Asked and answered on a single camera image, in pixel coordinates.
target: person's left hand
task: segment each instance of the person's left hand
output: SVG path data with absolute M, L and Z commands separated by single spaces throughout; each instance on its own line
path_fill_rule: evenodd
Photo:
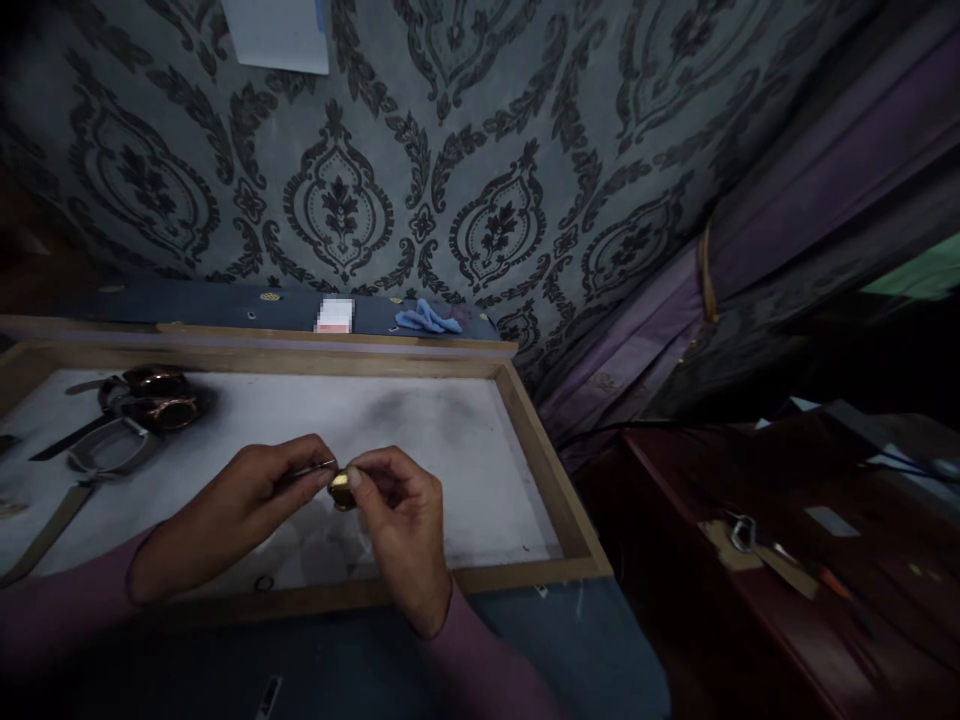
M 336 460 L 317 435 L 280 445 L 248 445 L 137 552 L 127 576 L 130 599 L 157 602 L 212 580 L 266 540 L 336 475 L 336 462 L 289 487 L 288 472 Z

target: dark wooden table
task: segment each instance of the dark wooden table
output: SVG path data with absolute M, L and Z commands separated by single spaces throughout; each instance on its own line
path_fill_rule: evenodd
M 956 527 L 875 473 L 817 471 L 809 446 L 765 457 L 754 441 L 630 430 L 575 478 L 667 669 L 674 717 L 960 717 Z M 860 536 L 817 525 L 805 508 L 822 505 Z M 698 527 L 722 507 L 756 517 L 802 561 L 828 563 L 861 616 L 822 585 L 808 600 L 766 567 L 728 571 Z

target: blue glove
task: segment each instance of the blue glove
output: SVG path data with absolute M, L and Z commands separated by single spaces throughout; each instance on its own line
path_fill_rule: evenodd
M 411 330 L 427 330 L 429 332 L 462 333 L 463 328 L 453 318 L 442 318 L 423 298 L 417 300 L 416 310 L 404 310 L 397 313 L 397 325 Z

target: leather watch strap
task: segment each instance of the leather watch strap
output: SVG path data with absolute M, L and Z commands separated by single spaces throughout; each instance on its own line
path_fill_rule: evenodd
M 51 458 L 56 457 L 57 455 L 62 453 L 64 450 L 76 445 L 78 441 L 85 438 L 94 430 L 97 430 L 98 428 L 102 428 L 107 423 L 112 422 L 113 420 L 116 419 L 116 417 L 117 416 L 114 415 L 112 412 L 103 413 L 96 420 L 91 420 L 79 430 L 75 430 L 74 432 L 70 433 L 62 440 L 57 440 L 57 442 L 55 442 L 50 447 L 46 448 L 45 450 L 41 450 L 32 458 L 30 458 L 30 461 L 44 462 L 46 460 L 50 460 Z
M 74 515 L 83 507 L 83 504 L 93 493 L 93 490 L 93 483 L 86 482 L 70 488 L 63 500 L 60 501 L 59 507 L 47 521 L 47 524 L 43 526 L 40 533 L 33 539 L 33 542 L 30 543 L 30 547 L 23 553 L 23 556 L 17 560 L 17 564 L 10 568 L 7 574 L 0 579 L 0 588 L 12 585 L 30 574 L 30 571 L 43 559 L 47 551 L 53 547 L 53 544 L 57 541 L 57 538 L 60 537 L 61 533 L 66 530 L 67 525 L 70 524 Z

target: hand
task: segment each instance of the hand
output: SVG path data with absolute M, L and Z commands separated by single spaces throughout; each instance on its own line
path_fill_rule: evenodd
M 336 475 L 336 462 L 287 487 L 277 481 L 335 460 L 317 435 L 280 445 L 248 445 L 137 552 L 127 576 L 137 604 L 163 600 L 212 580 L 266 540 Z
M 364 453 L 347 466 L 347 478 L 397 607 L 420 637 L 436 637 L 453 591 L 440 481 L 398 447 Z

